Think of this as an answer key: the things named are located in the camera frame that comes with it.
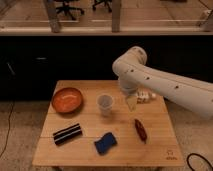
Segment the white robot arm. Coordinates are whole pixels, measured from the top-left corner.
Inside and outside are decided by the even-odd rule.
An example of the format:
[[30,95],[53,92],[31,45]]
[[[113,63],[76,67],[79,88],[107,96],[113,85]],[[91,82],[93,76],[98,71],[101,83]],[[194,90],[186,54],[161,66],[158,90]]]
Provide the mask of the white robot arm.
[[213,83],[153,69],[146,61],[145,50],[133,46],[113,62],[123,92],[132,93],[143,85],[204,118],[213,118]]

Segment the tan flat gripper finger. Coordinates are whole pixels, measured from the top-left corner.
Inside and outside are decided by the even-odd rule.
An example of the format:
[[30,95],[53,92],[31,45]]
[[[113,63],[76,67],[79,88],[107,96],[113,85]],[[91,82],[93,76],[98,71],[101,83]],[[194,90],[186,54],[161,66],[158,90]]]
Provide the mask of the tan flat gripper finger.
[[137,97],[135,95],[130,95],[126,97],[126,103],[130,111],[134,111],[137,105]]

